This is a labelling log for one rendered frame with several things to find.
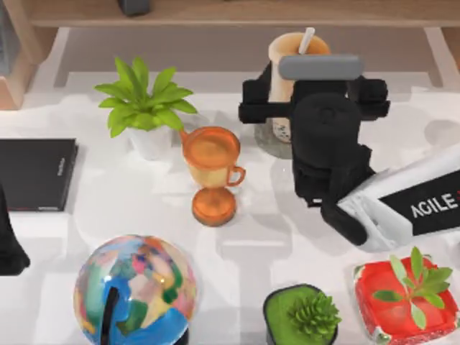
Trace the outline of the milk tea cup with straw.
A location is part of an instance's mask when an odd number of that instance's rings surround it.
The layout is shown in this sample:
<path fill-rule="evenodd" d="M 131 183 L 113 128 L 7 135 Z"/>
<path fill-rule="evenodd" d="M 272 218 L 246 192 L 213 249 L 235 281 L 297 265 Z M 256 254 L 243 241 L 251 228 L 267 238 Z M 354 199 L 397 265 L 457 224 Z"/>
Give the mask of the milk tea cup with straw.
<path fill-rule="evenodd" d="M 330 47 L 316 35 L 314 28 L 307 28 L 303 32 L 288 32 L 275 38 L 268 48 L 271 62 L 269 102 L 289 103 L 291 100 L 296 77 L 282 74 L 282 69 L 288 66 L 289 59 L 304 55 L 330 54 Z"/>

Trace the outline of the grey round coaster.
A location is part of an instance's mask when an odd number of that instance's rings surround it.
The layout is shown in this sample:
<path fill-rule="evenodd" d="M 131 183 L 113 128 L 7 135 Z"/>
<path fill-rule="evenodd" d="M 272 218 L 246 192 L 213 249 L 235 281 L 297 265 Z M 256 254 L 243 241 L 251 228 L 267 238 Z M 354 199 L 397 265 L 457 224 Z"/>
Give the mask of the grey round coaster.
<path fill-rule="evenodd" d="M 269 155 L 283 159 L 292 159 L 290 129 L 285 125 L 273 124 L 272 120 L 254 126 L 254 138 L 257 145 Z"/>

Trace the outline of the orange trophy cup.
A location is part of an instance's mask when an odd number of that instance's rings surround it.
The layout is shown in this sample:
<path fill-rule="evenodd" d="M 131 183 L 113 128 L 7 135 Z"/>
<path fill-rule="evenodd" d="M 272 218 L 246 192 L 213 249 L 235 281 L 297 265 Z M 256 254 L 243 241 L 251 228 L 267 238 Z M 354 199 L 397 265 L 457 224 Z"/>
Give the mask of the orange trophy cup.
<path fill-rule="evenodd" d="M 241 151 L 236 135 L 220 126 L 179 131 L 184 159 L 200 189 L 191 210 L 205 226 L 222 226 L 236 213 L 236 198 L 229 190 L 240 185 L 246 170 L 236 164 Z"/>

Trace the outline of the wooden shelf unit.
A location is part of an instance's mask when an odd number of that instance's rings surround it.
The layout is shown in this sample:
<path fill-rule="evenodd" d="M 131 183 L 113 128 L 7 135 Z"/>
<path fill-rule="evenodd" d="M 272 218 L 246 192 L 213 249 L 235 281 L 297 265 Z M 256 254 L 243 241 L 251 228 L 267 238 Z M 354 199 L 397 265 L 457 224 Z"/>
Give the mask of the wooden shelf unit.
<path fill-rule="evenodd" d="M 23 102 L 37 66 L 60 27 L 319 24 L 440 27 L 460 68 L 460 0 L 149 0 L 149 14 L 130 19 L 116 0 L 4 0 L 20 42 L 10 75 L 0 76 L 0 109 Z"/>

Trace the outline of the green plant in white pot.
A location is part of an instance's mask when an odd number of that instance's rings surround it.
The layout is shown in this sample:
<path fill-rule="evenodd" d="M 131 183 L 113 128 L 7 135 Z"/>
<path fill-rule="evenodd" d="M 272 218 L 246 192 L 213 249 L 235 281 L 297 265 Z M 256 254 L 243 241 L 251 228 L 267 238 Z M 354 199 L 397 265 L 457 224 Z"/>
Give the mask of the green plant in white pot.
<path fill-rule="evenodd" d="M 161 70 L 153 85 L 150 72 L 140 57 L 131 64 L 114 58 L 119 79 L 94 86 L 107 97 L 98 105 L 109 109 L 107 127 L 110 137 L 126 132 L 133 148 L 146 160 L 158 160 L 171 147 L 173 132 L 184 129 L 179 112 L 198 111 L 186 98 L 192 90 L 178 86 L 173 80 L 175 67 Z"/>

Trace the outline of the dark grey box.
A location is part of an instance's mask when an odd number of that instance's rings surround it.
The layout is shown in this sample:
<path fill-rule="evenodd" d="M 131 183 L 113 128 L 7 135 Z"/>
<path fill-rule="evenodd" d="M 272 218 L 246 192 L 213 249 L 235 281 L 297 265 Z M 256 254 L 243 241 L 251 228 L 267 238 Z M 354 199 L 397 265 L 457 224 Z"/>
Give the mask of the dark grey box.
<path fill-rule="evenodd" d="M 151 12 L 150 0 L 117 0 L 117 3 L 127 17 L 137 17 Z"/>

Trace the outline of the green plant in red pot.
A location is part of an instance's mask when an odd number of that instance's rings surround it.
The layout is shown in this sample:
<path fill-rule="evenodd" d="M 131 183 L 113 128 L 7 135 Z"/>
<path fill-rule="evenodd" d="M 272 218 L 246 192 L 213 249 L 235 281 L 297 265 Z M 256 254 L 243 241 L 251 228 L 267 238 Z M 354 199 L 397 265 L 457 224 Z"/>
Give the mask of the green plant in red pot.
<path fill-rule="evenodd" d="M 419 345 L 460 328 L 451 292 L 453 270 L 413 247 L 410 256 L 354 268 L 353 291 L 374 345 Z"/>

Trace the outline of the colourful globe on black stand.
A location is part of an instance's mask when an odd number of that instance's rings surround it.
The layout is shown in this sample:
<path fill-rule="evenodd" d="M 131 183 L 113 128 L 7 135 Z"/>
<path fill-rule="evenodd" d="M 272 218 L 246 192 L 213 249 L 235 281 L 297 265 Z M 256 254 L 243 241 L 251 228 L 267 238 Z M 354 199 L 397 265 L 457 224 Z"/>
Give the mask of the colourful globe on black stand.
<path fill-rule="evenodd" d="M 186 256 L 155 236 L 98 247 L 75 282 L 75 317 L 91 345 L 188 345 L 198 288 Z"/>

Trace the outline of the succulent in green pot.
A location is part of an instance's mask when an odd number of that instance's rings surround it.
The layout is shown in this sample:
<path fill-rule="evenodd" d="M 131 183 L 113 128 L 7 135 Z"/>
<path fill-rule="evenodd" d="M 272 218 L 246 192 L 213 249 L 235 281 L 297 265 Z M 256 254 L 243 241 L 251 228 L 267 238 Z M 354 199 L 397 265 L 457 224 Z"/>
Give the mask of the succulent in green pot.
<path fill-rule="evenodd" d="M 306 283 L 271 292 L 263 315 L 267 345 L 333 345 L 341 322 L 333 298 Z"/>

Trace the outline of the black book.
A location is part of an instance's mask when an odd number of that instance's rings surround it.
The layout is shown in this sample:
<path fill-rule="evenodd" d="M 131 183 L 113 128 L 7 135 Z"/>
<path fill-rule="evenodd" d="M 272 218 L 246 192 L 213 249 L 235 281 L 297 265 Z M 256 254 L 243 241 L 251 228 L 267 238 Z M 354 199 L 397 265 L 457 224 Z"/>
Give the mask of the black book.
<path fill-rule="evenodd" d="M 73 176 L 75 139 L 0 139 L 0 183 L 10 211 L 63 211 Z"/>

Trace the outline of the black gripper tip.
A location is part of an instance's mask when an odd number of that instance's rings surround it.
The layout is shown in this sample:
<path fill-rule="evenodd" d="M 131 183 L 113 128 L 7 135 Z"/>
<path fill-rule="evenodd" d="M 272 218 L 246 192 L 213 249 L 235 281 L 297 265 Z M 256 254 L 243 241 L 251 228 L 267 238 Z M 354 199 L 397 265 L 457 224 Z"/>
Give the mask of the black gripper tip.
<path fill-rule="evenodd" d="M 12 228 L 4 189 L 0 184 L 0 276 L 20 275 L 29 266 L 30 259 Z"/>

